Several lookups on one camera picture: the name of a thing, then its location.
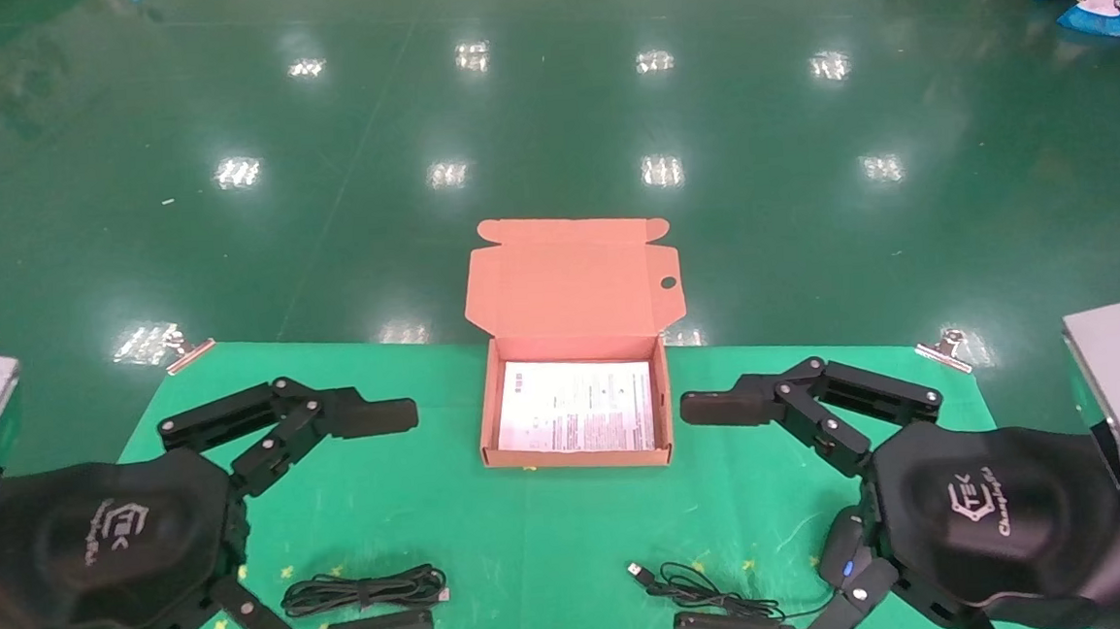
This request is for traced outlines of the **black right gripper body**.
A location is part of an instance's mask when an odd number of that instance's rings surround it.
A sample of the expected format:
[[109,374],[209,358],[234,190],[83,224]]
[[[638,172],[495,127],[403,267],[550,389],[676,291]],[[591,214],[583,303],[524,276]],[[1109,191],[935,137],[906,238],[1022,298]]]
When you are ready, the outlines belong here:
[[1120,491],[1092,438],[912,424],[864,488],[874,556],[931,622],[1120,627]]

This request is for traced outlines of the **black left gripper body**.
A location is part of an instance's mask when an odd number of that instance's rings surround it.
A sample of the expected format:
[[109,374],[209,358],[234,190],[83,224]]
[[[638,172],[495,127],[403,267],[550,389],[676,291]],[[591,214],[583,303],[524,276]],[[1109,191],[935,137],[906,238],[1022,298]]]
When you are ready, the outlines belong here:
[[198,453],[0,481],[0,629],[200,629],[248,507]]

